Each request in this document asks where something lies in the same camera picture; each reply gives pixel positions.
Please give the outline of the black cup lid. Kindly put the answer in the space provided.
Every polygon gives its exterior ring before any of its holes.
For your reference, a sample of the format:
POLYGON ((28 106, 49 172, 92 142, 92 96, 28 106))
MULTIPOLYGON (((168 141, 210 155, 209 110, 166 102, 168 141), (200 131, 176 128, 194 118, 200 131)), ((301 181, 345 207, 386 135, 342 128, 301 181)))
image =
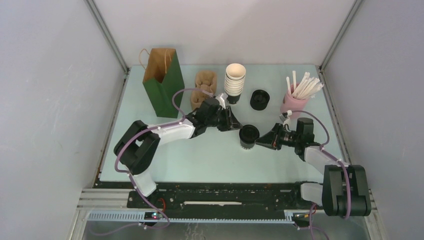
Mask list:
POLYGON ((246 124, 239 130, 239 138, 244 143, 255 143, 259 137, 260 132, 254 125, 246 124))

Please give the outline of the black paper coffee cup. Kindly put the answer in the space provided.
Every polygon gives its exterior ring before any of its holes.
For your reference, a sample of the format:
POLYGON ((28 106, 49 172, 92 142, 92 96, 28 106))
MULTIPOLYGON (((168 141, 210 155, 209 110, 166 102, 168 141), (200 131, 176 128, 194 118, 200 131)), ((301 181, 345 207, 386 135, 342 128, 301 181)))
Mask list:
POLYGON ((252 149, 256 144, 256 137, 246 137, 246 136, 240 136, 239 142, 243 149, 250 150, 252 149))

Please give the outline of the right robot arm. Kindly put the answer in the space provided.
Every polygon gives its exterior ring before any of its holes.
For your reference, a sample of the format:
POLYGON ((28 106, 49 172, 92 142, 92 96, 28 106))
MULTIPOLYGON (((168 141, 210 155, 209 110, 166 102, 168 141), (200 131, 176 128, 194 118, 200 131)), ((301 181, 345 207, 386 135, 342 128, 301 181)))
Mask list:
POLYGON ((328 216, 349 218, 370 215, 372 204, 365 168, 336 158, 316 142, 311 118, 298 118, 295 130, 276 123, 255 143, 276 151, 283 146, 292 147, 302 161, 322 174, 322 183, 303 183, 300 190, 291 194, 290 201, 295 208, 304 209, 313 202, 321 206, 328 216))

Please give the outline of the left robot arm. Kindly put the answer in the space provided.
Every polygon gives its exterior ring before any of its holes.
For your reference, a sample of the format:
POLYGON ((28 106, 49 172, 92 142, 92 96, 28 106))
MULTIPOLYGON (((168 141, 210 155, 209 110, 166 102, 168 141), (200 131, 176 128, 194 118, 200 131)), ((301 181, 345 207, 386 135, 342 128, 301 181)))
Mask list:
POLYGON ((139 190, 138 201, 145 208, 153 208, 158 202, 149 167, 159 146, 177 140, 188 140, 214 127, 221 132, 239 130, 242 124, 234 116, 230 106, 211 97, 180 120, 162 125, 147 125, 141 120, 134 121, 115 145, 113 152, 117 161, 124 165, 124 173, 139 190))

